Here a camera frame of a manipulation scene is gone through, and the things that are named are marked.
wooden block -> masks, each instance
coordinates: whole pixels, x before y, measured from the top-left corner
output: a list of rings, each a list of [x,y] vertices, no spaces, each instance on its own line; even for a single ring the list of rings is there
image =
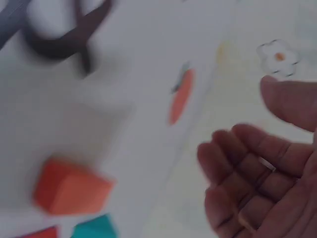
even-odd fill
[[[117,238],[109,215],[78,224],[71,238]]]
[[[46,230],[23,236],[22,238],[57,238],[56,227],[50,227]]]
[[[103,208],[113,185],[113,181],[83,166],[51,157],[44,164],[34,200],[52,215],[96,213]]]

orange cube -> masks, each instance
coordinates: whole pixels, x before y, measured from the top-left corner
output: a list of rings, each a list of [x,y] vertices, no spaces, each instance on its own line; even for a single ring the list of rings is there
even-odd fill
[[[57,230],[56,227],[50,227],[46,230],[23,236],[22,238],[57,238]]]
[[[45,164],[34,192],[35,202],[52,215],[99,212],[114,182],[89,169],[51,157]]]

flower sticker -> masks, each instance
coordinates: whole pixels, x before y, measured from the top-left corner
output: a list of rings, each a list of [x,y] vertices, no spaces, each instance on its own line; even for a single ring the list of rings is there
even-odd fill
[[[257,53],[265,72],[278,73],[284,77],[295,74],[296,64],[300,61],[298,53],[283,40],[274,40],[260,45]]]

white surface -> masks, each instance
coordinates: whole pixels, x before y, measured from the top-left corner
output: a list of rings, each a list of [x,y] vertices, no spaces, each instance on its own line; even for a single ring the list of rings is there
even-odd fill
[[[116,178],[104,212],[120,237],[139,237],[211,81],[233,3],[121,0],[92,39],[100,68],[84,81],[75,59],[42,66],[24,55],[18,35],[10,40],[0,51],[0,238],[51,225],[69,238],[89,218],[53,218],[32,206],[36,177],[53,152]],[[35,0],[30,10],[41,29],[59,35],[71,26],[63,4]],[[168,127],[170,91],[187,61],[195,89],[182,119]]]
[[[317,81],[317,2],[314,0],[240,0],[230,32],[217,54],[217,77],[204,102],[183,155],[147,221],[142,238],[215,238],[204,212],[208,182],[196,159],[197,146],[217,129],[248,122],[295,141],[312,142],[312,134],[273,117],[264,107],[259,82],[258,46],[286,41],[301,61],[287,79]],[[276,74],[280,80],[283,75]]]

hand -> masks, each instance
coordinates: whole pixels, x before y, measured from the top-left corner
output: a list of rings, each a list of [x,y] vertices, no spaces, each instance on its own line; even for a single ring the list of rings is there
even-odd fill
[[[277,82],[266,76],[261,92],[277,117],[315,131],[317,83]],[[198,147],[198,159],[211,183],[205,198],[207,218],[220,238],[317,237],[313,145],[239,124],[216,131],[211,142]]]

